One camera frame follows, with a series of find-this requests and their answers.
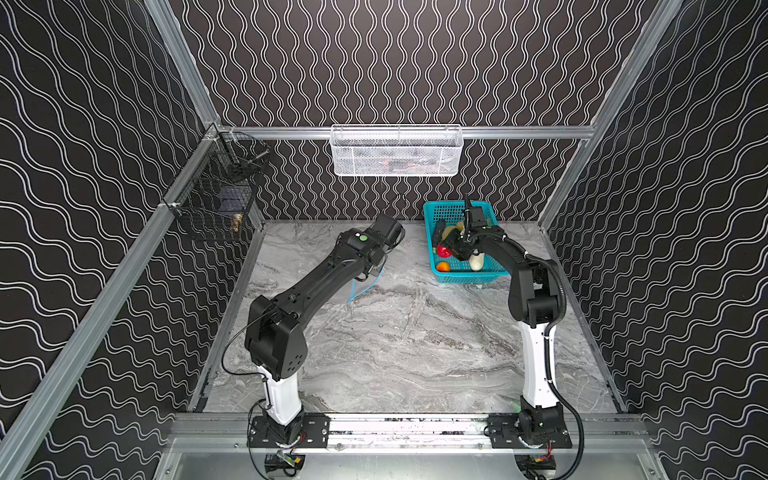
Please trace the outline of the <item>red tomato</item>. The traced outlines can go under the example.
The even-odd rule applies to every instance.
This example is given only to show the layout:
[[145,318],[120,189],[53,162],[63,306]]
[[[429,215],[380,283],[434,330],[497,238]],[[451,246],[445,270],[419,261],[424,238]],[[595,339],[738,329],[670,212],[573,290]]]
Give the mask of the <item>red tomato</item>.
[[437,246],[436,253],[441,258],[450,258],[452,256],[451,250],[443,244]]

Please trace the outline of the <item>clear zip top bag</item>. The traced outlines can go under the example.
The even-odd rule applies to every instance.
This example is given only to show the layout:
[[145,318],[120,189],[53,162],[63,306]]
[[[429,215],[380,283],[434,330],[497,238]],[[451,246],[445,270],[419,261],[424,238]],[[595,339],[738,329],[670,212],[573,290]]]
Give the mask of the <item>clear zip top bag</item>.
[[387,267],[384,266],[377,276],[371,275],[365,282],[357,281],[356,277],[347,281],[331,296],[327,302],[327,306],[354,305],[358,300],[374,289],[380,282],[386,269]]

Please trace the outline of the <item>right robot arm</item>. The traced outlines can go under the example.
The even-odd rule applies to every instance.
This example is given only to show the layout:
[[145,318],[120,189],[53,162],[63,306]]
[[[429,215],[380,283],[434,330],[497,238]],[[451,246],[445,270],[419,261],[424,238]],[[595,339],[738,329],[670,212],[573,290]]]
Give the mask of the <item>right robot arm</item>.
[[562,413],[565,400],[556,387],[553,337],[567,310],[567,299],[556,266],[529,253],[498,225],[485,219],[483,209],[464,201],[464,228],[441,243],[459,260],[484,254],[510,276],[507,305],[520,323],[523,338],[524,387],[521,415],[536,425]]

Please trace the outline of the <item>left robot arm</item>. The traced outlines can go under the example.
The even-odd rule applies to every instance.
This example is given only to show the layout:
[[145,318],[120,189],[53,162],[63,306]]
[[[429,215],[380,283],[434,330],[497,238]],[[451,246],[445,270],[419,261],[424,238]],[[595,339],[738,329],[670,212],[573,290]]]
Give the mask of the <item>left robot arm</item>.
[[305,277],[282,293],[257,297],[249,307],[244,348],[265,380],[268,418],[287,427],[303,413],[298,371],[308,358],[306,327],[340,289],[377,272],[405,235],[388,216],[364,230],[340,233],[331,252]]

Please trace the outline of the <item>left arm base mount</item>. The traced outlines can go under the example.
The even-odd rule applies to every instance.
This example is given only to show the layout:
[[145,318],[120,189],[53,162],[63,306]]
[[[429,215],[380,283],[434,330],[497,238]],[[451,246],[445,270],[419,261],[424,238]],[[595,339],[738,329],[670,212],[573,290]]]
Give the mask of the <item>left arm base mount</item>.
[[288,425],[270,416],[256,416],[248,427],[249,448],[325,448],[331,419],[322,413],[300,412]]

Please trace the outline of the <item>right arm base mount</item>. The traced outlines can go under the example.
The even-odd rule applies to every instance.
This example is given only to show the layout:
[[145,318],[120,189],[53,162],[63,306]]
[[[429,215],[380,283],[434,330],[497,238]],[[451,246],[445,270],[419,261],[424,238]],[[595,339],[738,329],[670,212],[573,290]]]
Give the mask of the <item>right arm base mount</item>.
[[564,417],[557,411],[544,413],[491,414],[483,434],[493,449],[570,449],[573,447]]

